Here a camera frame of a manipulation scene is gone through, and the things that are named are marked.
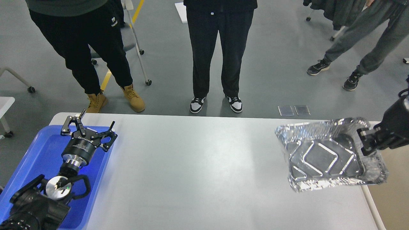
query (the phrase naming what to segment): blue tray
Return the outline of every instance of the blue tray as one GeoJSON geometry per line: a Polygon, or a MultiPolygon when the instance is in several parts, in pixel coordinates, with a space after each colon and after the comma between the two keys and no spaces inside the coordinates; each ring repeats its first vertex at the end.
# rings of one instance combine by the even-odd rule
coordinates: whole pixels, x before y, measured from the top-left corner
{"type": "MultiPolygon", "coordinates": [[[[86,127],[97,132],[108,130],[108,127],[101,126],[86,127]]],[[[12,207],[9,201],[16,191],[40,174],[44,174],[46,179],[51,179],[57,175],[63,163],[61,153],[71,138],[70,136],[61,136],[60,131],[61,125],[47,126],[41,129],[34,138],[0,195],[0,223],[9,217],[12,207]]],[[[89,177],[91,192],[88,196],[72,200],[68,204],[71,210],[62,222],[60,230],[80,230],[88,222],[111,150],[112,148],[105,153],[101,148],[98,148],[90,164],[79,171],[79,174],[85,174],[89,177]]],[[[75,183],[72,189],[76,194],[83,194],[86,190],[83,182],[75,183]]]]}

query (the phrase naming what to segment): black sneaker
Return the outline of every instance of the black sneaker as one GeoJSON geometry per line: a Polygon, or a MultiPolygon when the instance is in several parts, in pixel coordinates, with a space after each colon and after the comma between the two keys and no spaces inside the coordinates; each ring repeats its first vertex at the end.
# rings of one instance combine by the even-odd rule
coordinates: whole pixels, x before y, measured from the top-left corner
{"type": "Polygon", "coordinates": [[[226,97],[229,100],[230,108],[233,112],[241,113],[241,111],[243,111],[243,105],[238,95],[234,97],[229,97],[226,95],[226,97]]]}
{"type": "Polygon", "coordinates": [[[357,72],[352,72],[351,76],[345,81],[344,85],[342,86],[346,91],[354,91],[358,86],[359,78],[362,77],[362,74],[357,72]]]}
{"type": "Polygon", "coordinates": [[[315,76],[315,75],[319,74],[319,72],[325,71],[325,70],[327,70],[327,69],[330,68],[331,62],[330,62],[330,63],[327,63],[327,62],[324,61],[324,60],[318,60],[318,61],[319,61],[319,63],[317,63],[317,64],[315,64],[315,65],[312,65],[312,66],[310,66],[310,67],[308,68],[307,73],[308,73],[309,75],[315,76]]]}
{"type": "Polygon", "coordinates": [[[190,102],[190,112],[191,113],[198,113],[202,110],[203,103],[205,101],[206,97],[200,98],[200,97],[194,97],[192,101],[190,102]]]}

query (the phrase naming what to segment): yellow floor line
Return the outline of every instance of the yellow floor line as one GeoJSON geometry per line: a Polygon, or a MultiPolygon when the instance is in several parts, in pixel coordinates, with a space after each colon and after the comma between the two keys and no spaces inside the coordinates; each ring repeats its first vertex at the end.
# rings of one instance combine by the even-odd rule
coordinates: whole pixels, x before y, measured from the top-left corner
{"type": "Polygon", "coordinates": [[[138,15],[139,15],[139,11],[141,11],[142,5],[144,4],[144,1],[145,1],[145,0],[141,0],[141,1],[139,2],[138,8],[136,8],[135,14],[134,14],[133,17],[132,17],[132,22],[133,22],[133,23],[135,23],[136,18],[137,18],[138,15]]]}
{"type": "Polygon", "coordinates": [[[105,75],[105,78],[103,79],[103,82],[102,82],[102,84],[101,84],[101,89],[102,90],[105,90],[105,88],[106,88],[106,85],[108,85],[108,81],[109,81],[109,79],[111,78],[111,71],[110,70],[108,70],[108,72],[106,73],[106,75],[105,75]]]}
{"type": "MultiPolygon", "coordinates": [[[[144,4],[144,1],[145,1],[145,0],[141,0],[141,1],[139,2],[138,7],[136,8],[135,14],[134,14],[133,17],[132,17],[132,22],[133,22],[133,23],[135,23],[136,18],[138,17],[139,12],[141,11],[142,5],[144,4]]],[[[112,75],[112,74],[111,74],[111,71],[108,70],[108,72],[106,73],[105,78],[103,79],[102,84],[101,84],[101,89],[102,89],[102,90],[105,90],[106,85],[108,85],[109,79],[111,78],[111,75],[112,75]]]]}

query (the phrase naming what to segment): white table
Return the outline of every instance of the white table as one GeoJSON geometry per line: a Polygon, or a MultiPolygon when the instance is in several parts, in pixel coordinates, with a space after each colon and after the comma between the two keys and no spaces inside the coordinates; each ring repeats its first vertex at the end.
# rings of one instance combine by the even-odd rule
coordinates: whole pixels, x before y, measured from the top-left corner
{"type": "MultiPolygon", "coordinates": [[[[50,125],[62,124],[59,113],[50,125]]],[[[307,120],[86,114],[118,138],[87,229],[371,230],[361,186],[295,193],[274,130],[307,120]]]]}
{"type": "Polygon", "coordinates": [[[3,116],[14,103],[14,101],[14,97],[0,97],[0,122],[2,123],[6,133],[10,132],[10,127],[3,116]]]}

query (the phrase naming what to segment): shiny metal disc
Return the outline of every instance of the shiny metal disc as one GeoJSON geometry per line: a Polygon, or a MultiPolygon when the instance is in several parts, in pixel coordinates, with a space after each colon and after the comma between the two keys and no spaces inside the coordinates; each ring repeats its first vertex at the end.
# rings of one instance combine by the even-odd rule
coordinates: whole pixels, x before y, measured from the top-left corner
{"type": "Polygon", "coordinates": [[[45,193],[47,196],[53,200],[59,200],[64,198],[66,195],[68,195],[71,191],[71,183],[68,183],[66,186],[61,187],[57,189],[57,182],[60,180],[60,178],[65,178],[68,179],[64,176],[55,176],[51,178],[47,185],[45,186],[45,193]]]}

